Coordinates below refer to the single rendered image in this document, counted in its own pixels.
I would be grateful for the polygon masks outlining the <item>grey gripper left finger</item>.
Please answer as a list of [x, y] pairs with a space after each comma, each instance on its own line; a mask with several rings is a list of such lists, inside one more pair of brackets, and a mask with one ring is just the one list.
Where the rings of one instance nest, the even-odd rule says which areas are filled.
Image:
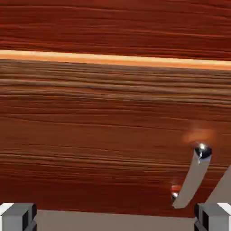
[[34, 203], [0, 204], [0, 231], [37, 231]]

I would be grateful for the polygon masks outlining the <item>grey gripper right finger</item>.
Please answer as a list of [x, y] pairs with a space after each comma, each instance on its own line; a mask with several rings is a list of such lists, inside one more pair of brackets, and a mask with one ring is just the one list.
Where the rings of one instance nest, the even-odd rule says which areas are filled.
[[194, 231], [231, 231], [229, 203], [197, 203], [194, 214]]

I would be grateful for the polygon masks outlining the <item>reddish wood cabinet door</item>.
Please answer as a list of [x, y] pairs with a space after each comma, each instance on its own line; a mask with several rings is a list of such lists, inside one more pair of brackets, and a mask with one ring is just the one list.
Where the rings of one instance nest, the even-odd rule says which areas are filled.
[[[172, 206], [197, 143], [212, 149]], [[231, 164], [231, 70], [0, 60], [0, 203], [190, 217]]]
[[0, 49], [231, 61], [231, 0], [0, 0]]

